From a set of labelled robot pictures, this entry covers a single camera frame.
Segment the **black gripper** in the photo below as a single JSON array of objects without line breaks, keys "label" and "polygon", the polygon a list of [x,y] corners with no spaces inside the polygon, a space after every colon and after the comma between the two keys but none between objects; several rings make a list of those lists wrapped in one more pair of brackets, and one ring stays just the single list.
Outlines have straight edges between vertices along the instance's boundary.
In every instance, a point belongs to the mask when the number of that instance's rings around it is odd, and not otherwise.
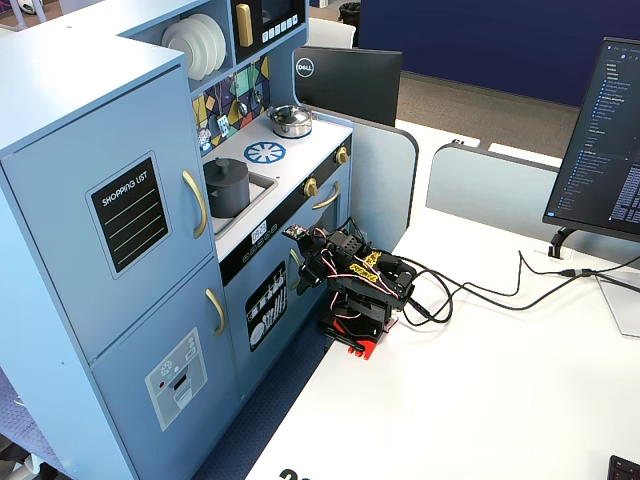
[{"label": "black gripper", "polygon": [[335,272],[329,242],[331,232],[324,227],[302,227],[298,235],[298,250],[302,263],[299,266],[297,295],[322,284],[327,276]]}]

